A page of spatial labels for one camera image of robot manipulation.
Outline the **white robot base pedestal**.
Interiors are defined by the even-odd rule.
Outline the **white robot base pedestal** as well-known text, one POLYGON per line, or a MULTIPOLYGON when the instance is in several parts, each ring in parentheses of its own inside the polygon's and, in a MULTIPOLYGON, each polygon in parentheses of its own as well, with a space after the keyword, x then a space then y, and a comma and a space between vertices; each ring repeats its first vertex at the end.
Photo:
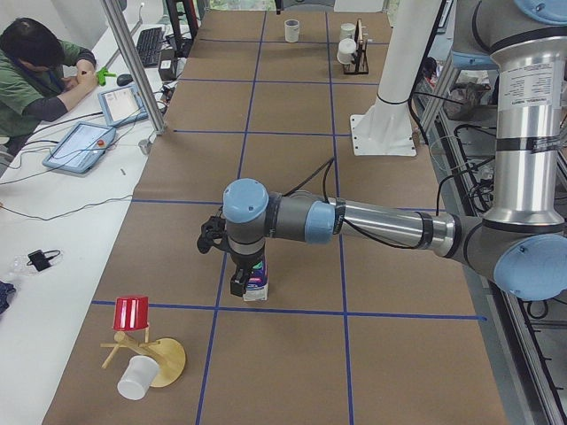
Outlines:
POLYGON ((442 11, 440 0, 399 3, 376 102, 365 114, 351 117, 356 156, 416 155, 408 100, 428 41, 437 32, 442 11))

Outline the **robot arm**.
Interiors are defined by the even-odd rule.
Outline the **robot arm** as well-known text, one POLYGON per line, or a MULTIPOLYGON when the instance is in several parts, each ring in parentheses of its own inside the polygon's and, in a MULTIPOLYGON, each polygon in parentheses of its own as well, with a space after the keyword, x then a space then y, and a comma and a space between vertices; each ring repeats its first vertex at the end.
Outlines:
POLYGON ((499 70, 493 204, 482 217, 365 205, 312 194, 268 192, 253 179, 223 194, 222 247, 243 296, 269 237, 327 243, 339 233, 394 248, 434 251, 523 300, 566 288, 563 217, 554 207, 566 62, 563 1, 461 1, 453 57, 459 67, 489 57, 499 70))

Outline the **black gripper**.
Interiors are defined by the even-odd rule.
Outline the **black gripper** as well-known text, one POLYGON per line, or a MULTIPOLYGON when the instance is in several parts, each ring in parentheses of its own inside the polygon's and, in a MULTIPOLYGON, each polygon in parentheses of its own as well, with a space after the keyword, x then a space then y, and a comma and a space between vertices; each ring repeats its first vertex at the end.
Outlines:
POLYGON ((243 296, 246 293, 248 276, 252 275, 253 268, 264 259, 264 249, 261 248, 253 253, 244 254, 234 249, 229 249, 230 257, 236 266, 235 273, 230 279, 230 294, 243 296))

